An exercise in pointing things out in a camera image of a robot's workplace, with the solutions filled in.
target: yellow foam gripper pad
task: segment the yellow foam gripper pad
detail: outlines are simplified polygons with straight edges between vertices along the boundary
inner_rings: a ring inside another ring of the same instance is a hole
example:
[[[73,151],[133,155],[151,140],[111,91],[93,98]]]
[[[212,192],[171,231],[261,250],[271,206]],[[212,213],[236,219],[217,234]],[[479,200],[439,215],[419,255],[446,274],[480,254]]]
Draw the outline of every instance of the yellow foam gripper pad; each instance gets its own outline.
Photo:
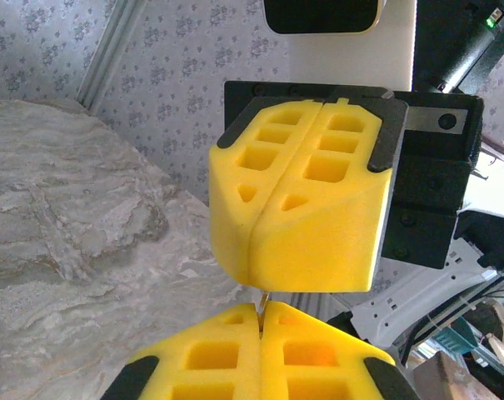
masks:
[[[407,105],[257,101],[209,154],[216,259],[263,290],[368,291]]]
[[[140,351],[102,400],[392,400],[393,388],[412,391],[393,365],[280,302],[267,304],[260,338],[254,306],[243,304]]]

